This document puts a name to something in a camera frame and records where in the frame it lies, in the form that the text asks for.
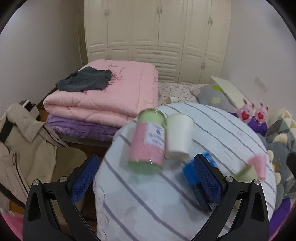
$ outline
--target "gray pillow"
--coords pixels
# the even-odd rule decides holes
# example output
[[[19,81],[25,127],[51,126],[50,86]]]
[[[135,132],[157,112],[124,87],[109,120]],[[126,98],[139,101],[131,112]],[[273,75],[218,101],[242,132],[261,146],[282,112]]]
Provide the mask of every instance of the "gray pillow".
[[[200,104],[222,109],[226,112],[236,113],[236,109],[229,102],[219,85],[207,85],[196,88],[191,92]]]

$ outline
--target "wardrobe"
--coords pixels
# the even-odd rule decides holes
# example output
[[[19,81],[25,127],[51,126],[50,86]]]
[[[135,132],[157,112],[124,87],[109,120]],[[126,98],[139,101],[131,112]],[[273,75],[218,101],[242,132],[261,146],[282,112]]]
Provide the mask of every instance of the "wardrobe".
[[[231,0],[85,0],[88,60],[149,62],[159,81],[209,83],[228,43]]]

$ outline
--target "wall outlet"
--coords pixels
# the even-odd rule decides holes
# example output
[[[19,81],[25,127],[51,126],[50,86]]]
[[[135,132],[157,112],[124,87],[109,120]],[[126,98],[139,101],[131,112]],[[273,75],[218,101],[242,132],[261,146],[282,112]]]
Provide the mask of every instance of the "wall outlet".
[[[263,89],[264,92],[268,90],[266,84],[264,84],[258,77],[255,78],[254,83],[257,84],[261,89]]]

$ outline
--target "jar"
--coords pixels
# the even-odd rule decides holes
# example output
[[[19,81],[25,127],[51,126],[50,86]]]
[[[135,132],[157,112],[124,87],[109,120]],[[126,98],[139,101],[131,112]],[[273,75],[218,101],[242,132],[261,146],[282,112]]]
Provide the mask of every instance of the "jar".
[[[165,115],[157,109],[143,110],[131,143],[128,166],[141,174],[162,170],[165,148]]]

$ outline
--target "striped tablecloth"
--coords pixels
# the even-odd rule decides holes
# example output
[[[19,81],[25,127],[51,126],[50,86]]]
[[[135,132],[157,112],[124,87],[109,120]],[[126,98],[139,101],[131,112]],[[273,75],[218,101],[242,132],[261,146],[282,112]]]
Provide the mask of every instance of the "striped tablecloth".
[[[201,104],[174,103],[158,108],[167,115],[177,112],[195,121],[191,158],[209,152],[224,175],[234,175],[255,154],[266,156],[262,183],[269,220],[276,200],[272,165],[259,137],[236,117]],[[98,236],[108,241],[190,241],[208,217],[182,172],[180,161],[164,160],[163,172],[145,176],[127,167],[136,121],[120,129],[94,180]],[[231,214],[221,234],[234,219]]]

